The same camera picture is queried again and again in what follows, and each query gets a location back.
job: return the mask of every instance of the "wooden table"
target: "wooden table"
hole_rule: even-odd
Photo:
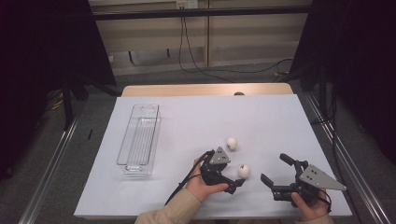
[[[245,95],[293,94],[287,83],[226,83],[127,86],[122,96],[196,96],[196,95]]]

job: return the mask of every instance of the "power outlet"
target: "power outlet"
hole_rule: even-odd
[[[198,0],[187,0],[187,8],[198,8]]]
[[[176,9],[184,9],[184,8],[187,8],[187,0],[177,0]]]

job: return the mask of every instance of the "metal frame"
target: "metal frame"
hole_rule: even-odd
[[[73,137],[73,133],[78,125],[78,121],[80,116],[82,115],[82,111],[84,110],[84,107],[85,107],[85,101],[78,104],[76,115],[73,121],[71,122],[69,128],[64,131],[64,134],[62,135],[62,138],[58,146],[56,147],[53,156],[49,162],[49,166],[47,167],[46,172],[43,174],[43,177],[41,178],[40,183],[38,184],[32,199],[30,200],[25,210],[23,211],[21,219],[18,222],[19,224],[35,223],[35,219],[37,218],[41,206],[43,205],[43,202],[46,199],[47,193],[50,190],[52,180],[56,175],[56,171],[61,163],[64,153],[67,150],[67,146],[71,138]]]
[[[307,93],[306,98],[309,104],[312,106],[312,109],[316,116],[320,120],[324,120],[320,109],[318,100],[312,93]],[[330,122],[322,122],[321,126],[323,131],[329,137],[330,142],[332,143],[333,132],[334,128]],[[362,176],[361,172],[359,171],[358,167],[355,165],[355,162],[350,157],[349,153],[347,152],[346,147],[342,143],[341,139],[338,135],[335,136],[334,139],[336,154],[338,158],[340,158],[341,163],[343,163],[346,172],[348,173],[349,177],[351,178],[353,184],[355,185],[358,193],[360,194],[361,198],[363,199],[364,203],[366,204],[368,210],[370,211],[375,223],[383,224],[388,223],[390,224],[390,220],[385,212],[385,209],[382,207],[380,201],[376,198],[375,194],[371,190],[370,186],[367,184],[366,180]]]
[[[92,14],[52,15],[47,19],[60,20],[91,20],[114,21],[131,19],[179,18],[179,17],[208,17],[208,16],[241,16],[241,15],[273,15],[299,14],[311,10],[329,10],[324,7],[311,6],[296,7],[233,7],[233,8],[196,8],[196,9],[169,9],[129,12],[100,12]]]

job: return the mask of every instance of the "white ball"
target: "white ball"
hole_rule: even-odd
[[[247,165],[241,165],[238,169],[238,174],[241,178],[247,179],[250,176],[250,168]]]
[[[236,139],[235,138],[228,138],[227,139],[227,148],[230,150],[235,150],[236,149]]]

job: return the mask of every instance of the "gray floor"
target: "gray floor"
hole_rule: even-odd
[[[237,65],[224,68],[255,71],[269,65],[271,64]],[[283,64],[278,69],[279,71],[285,71],[289,66],[290,64]],[[264,73],[253,74],[207,73],[222,76],[232,82],[272,82],[277,79],[274,76],[275,71],[276,68]],[[117,82],[117,89],[122,90],[124,86],[131,84],[220,83],[225,81],[202,73],[186,73],[177,70],[120,76],[117,77]],[[310,120],[315,119],[316,116],[307,101],[306,92],[302,92],[299,88],[299,80],[293,80],[290,85],[293,91],[298,94],[308,118]],[[87,87],[87,90],[91,94],[88,101],[73,101],[74,108],[82,108],[83,113],[60,161],[61,165],[57,168],[56,175],[50,183],[48,192],[46,192],[46,198],[42,204],[39,204],[39,213],[33,217],[35,223],[131,223],[131,220],[88,221],[73,217],[116,100],[114,97],[92,87]],[[315,88],[311,93],[318,95],[318,88]],[[393,213],[394,207],[396,207],[396,166],[383,156],[374,139],[361,131],[359,121],[343,104],[342,98],[338,97],[337,103],[336,131],[358,166],[361,175],[385,209],[389,223],[396,221],[396,215]],[[62,107],[47,111],[41,118],[30,147],[14,168],[13,176],[2,180],[0,183],[0,223],[19,222],[47,169],[54,149],[58,146],[63,134],[63,127],[64,112]],[[328,157],[329,163],[334,167],[334,172],[337,173],[330,140],[320,125],[313,125],[312,127],[325,155]],[[354,216],[336,218],[335,223],[375,223],[367,209],[366,202],[361,198],[342,165],[341,170],[349,188],[350,198],[349,195],[345,195]],[[282,223],[292,223],[292,220],[282,220]]]

